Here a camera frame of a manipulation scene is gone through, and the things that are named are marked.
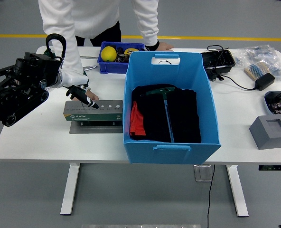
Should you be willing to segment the person's right hand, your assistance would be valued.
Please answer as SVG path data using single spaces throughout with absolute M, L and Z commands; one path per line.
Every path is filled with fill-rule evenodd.
M 99 97 L 94 94 L 93 92 L 91 92 L 90 90 L 86 91 L 86 95 L 92 100 L 92 101 L 97 101 L 99 100 Z

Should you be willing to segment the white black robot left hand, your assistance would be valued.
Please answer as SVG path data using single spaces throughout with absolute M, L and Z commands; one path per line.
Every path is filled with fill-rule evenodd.
M 77 98 L 85 105 L 98 109 L 99 106 L 92 101 L 87 95 L 88 77 L 84 74 L 72 70 L 59 69 L 57 74 L 57 81 L 55 88 L 65 87 L 67 88 L 66 96 L 70 98 Z

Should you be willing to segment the person's left hand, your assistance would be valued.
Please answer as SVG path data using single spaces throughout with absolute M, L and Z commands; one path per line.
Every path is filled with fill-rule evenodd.
M 166 42 L 160 42 L 156 51 L 172 51 L 173 45 Z

